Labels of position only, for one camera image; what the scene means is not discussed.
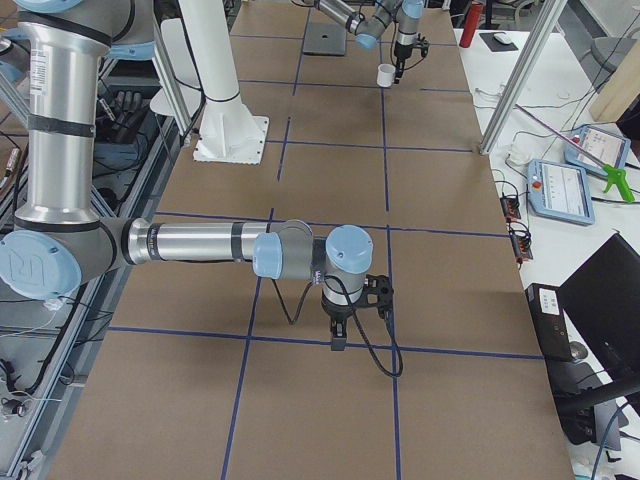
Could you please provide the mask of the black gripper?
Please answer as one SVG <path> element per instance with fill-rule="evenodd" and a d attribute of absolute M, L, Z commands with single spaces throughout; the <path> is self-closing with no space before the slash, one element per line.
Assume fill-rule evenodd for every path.
<path fill-rule="evenodd" d="M 420 33 L 398 32 L 395 36 L 392 60 L 395 65 L 394 83 L 399 84 L 405 71 L 405 63 L 414 50 L 419 50 L 425 58 L 430 47 L 429 41 Z"/>
<path fill-rule="evenodd" d="M 355 293 L 344 292 L 343 281 L 334 275 L 326 275 L 321 304 L 330 317 L 330 349 L 344 351 L 347 344 L 347 320 L 359 309 L 375 308 L 391 329 L 394 290 L 388 276 L 366 274 L 362 287 Z"/>

